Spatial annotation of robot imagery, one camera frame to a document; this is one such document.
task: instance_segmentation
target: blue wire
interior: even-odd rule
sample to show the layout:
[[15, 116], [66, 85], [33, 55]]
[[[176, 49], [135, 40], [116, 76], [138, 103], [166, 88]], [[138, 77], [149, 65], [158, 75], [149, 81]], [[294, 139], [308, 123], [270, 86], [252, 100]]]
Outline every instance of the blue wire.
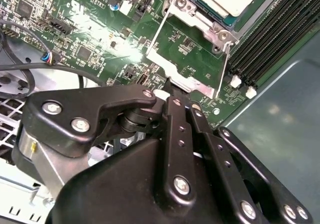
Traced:
[[41, 58], [42, 61], [48, 61], [49, 59], [49, 53], [46, 54], [46, 57]]

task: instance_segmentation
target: screw hole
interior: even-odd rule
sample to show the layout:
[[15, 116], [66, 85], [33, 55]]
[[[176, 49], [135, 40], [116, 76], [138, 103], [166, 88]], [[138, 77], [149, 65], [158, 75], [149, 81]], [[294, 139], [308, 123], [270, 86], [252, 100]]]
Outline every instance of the screw hole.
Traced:
[[231, 167], [231, 163], [230, 163], [230, 162], [228, 162], [228, 161], [225, 161], [225, 162], [224, 162], [224, 164], [225, 164], [228, 168], [230, 168], [230, 167]]

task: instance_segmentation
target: microchip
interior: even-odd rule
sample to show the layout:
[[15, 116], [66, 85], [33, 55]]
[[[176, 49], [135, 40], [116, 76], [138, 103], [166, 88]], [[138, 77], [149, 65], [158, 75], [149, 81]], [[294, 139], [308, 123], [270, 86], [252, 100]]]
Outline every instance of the microchip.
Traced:
[[130, 31], [128, 28], [123, 28], [123, 29], [121, 30], [121, 33], [122, 33], [126, 38], [128, 38], [129, 35], [131, 34], [131, 31]]
[[110, 46], [111, 46], [112, 48], [114, 48], [116, 45], [117, 45], [117, 43], [116, 43], [115, 41], [112, 41], [111, 44], [110, 44]]
[[82, 59], [83, 61], [88, 61], [89, 58], [90, 58], [91, 53], [92, 52], [90, 50], [88, 50], [87, 48], [81, 46], [79, 51], [78, 51], [77, 57]]
[[188, 47], [189, 44], [191, 44], [191, 39], [185, 38], [184, 41], [183, 41], [183, 45], [184, 45], [185, 47]]
[[17, 9], [16, 12], [20, 14], [21, 17], [29, 19], [32, 14], [33, 7], [32, 5], [28, 4], [24, 0], [19, 0], [18, 6], [16, 9]]
[[139, 42], [138, 42], [138, 44], [145, 44], [146, 43], [146, 38], [145, 37], [141, 37], [140, 39], [139, 39]]

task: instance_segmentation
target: black cable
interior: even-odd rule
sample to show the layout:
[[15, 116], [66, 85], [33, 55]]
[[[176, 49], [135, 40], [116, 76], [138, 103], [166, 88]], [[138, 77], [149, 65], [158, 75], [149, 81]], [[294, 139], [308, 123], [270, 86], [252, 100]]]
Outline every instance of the black cable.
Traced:
[[79, 88], [84, 88], [85, 86], [85, 82], [84, 82], [84, 77], [83, 76], [80, 76], [78, 75], [78, 79], [79, 79]]
[[12, 26], [18, 27], [19, 29], [23, 30], [24, 32], [28, 33], [33, 38], [35, 38], [42, 45], [42, 47], [45, 49], [46, 52], [48, 52], [48, 53], [51, 52], [51, 50], [46, 46], [46, 44], [35, 33], [33, 33], [27, 27], [24, 27], [23, 25], [20, 25], [20, 24], [18, 24], [16, 22], [13, 22], [13, 21], [10, 21], [10, 20], [3, 20], [3, 19], [0, 19], [0, 24], [12, 25]]
[[[14, 52], [11, 50], [10, 46], [8, 45], [7, 38], [3, 31], [0, 29], [0, 36], [1, 36], [1, 46], [3, 47], [4, 52], [7, 54], [7, 56], [11, 59], [13, 63], [17, 64], [23, 64], [21, 60], [14, 54]], [[36, 82], [34, 79], [33, 74], [28, 69], [21, 70], [21, 73], [24, 75], [27, 81], [27, 93], [21, 93], [21, 94], [12, 94], [12, 93], [4, 93], [0, 92], [0, 98], [3, 99], [23, 99], [28, 97], [35, 89]]]
[[100, 80], [93, 74], [87, 73], [83, 70], [70, 68], [61, 64], [56, 64], [55, 66], [49, 66], [45, 63], [24, 63], [24, 64], [5, 64], [0, 65], [0, 71], [11, 71], [11, 70], [26, 70], [26, 69], [56, 69], [65, 72], [75, 73], [82, 77], [92, 80], [101, 87], [106, 87], [106, 83]]
[[2, 30], [0, 29], [0, 53], [2, 51], [2, 47], [3, 47], [3, 43], [4, 43], [4, 40], [5, 40], [5, 34], [2, 32]]

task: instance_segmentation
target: gray metal panel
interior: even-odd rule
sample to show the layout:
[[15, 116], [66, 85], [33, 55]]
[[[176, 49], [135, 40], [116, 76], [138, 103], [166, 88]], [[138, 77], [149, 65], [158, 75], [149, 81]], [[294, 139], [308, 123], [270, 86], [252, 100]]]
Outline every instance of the gray metal panel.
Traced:
[[320, 33], [225, 122], [320, 223]]

